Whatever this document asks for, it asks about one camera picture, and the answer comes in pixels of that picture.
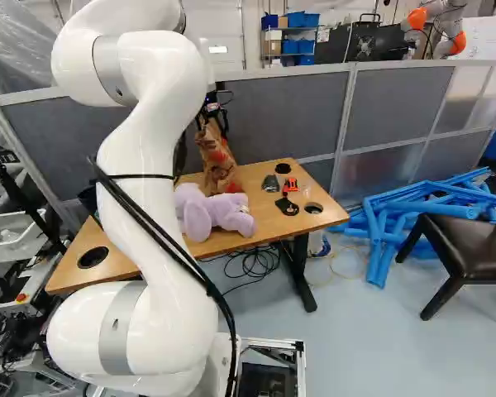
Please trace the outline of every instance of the table top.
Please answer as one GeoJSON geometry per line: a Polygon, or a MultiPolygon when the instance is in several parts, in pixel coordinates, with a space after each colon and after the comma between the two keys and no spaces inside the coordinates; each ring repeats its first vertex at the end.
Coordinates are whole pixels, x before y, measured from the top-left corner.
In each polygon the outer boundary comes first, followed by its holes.
{"type": "MultiPolygon", "coordinates": [[[[349,214],[298,164],[294,159],[278,159],[238,167],[239,179],[248,195],[250,213],[255,218],[257,231],[251,238],[244,238],[238,232],[214,230],[205,242],[191,242],[185,238],[191,254],[196,259],[242,250],[266,242],[274,242],[313,232],[324,227],[346,222],[349,214]],[[296,203],[300,211],[295,216],[286,216],[275,205],[282,197],[281,192],[268,193],[261,188],[266,175],[274,173],[275,166],[287,163],[291,172],[278,175],[282,184],[284,178],[298,180],[298,192],[289,192],[289,199],[296,203]],[[311,214],[304,210],[310,203],[320,204],[321,213],[311,214]]],[[[203,183],[203,173],[184,175],[180,183],[203,183]]],[[[104,231],[88,218],[78,235],[70,244],[66,254],[51,276],[45,290],[50,294],[67,293],[87,285],[106,281],[127,280],[140,274],[136,265],[117,249],[107,238],[104,231]],[[91,269],[79,269],[77,263],[84,252],[97,246],[105,246],[109,253],[100,264],[91,269]]]]}

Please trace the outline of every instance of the purple stuffed animal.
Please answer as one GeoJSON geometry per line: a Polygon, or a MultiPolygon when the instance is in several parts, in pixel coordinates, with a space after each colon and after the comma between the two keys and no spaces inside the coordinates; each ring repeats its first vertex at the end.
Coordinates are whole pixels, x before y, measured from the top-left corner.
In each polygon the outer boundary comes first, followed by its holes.
{"type": "Polygon", "coordinates": [[[174,190],[180,230],[194,242],[204,242],[212,227],[237,230],[243,237],[255,233],[255,220],[248,213],[248,196],[224,193],[206,197],[197,184],[180,184],[174,190]]]}

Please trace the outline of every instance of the chair leg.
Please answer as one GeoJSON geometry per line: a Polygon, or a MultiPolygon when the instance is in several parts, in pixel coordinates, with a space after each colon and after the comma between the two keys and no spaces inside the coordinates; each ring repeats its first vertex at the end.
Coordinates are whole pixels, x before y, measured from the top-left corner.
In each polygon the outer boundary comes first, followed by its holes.
{"type": "Polygon", "coordinates": [[[403,263],[408,255],[410,255],[410,252],[412,249],[415,247],[415,244],[419,241],[419,238],[421,238],[422,235],[422,226],[420,219],[418,219],[415,222],[415,226],[413,227],[412,231],[410,234],[408,234],[408,237],[404,241],[403,245],[400,247],[400,250],[398,250],[397,256],[395,256],[395,261],[397,263],[403,263]]]}
{"type": "Polygon", "coordinates": [[[448,302],[452,296],[463,286],[461,279],[448,279],[445,284],[437,291],[432,300],[428,302],[426,307],[421,311],[421,319],[424,321],[429,320],[435,313],[448,302]]]}

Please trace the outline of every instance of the cubicle partition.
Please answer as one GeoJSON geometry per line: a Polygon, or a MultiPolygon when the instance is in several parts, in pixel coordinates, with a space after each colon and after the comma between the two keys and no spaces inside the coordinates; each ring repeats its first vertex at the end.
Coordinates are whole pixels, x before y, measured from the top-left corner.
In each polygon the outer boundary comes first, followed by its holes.
{"type": "MultiPolygon", "coordinates": [[[[469,170],[496,127],[496,61],[299,66],[217,81],[232,91],[228,140],[239,164],[292,156],[346,206],[469,170]]],[[[0,95],[1,132],[72,230],[80,220],[67,207],[92,178],[86,156],[130,111],[87,107],[59,88],[0,95]]],[[[202,169],[194,129],[186,172],[202,169]]]]}

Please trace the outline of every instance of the table leg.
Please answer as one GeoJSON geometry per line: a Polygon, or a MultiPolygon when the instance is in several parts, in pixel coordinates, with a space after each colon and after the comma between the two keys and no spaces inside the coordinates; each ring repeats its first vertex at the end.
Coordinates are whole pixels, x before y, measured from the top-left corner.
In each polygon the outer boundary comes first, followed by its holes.
{"type": "Polygon", "coordinates": [[[312,291],[303,275],[305,262],[307,261],[308,233],[296,236],[293,241],[292,250],[287,242],[282,242],[281,249],[284,250],[284,259],[292,276],[296,292],[303,301],[307,313],[316,311],[317,303],[312,296],[312,291]]]}

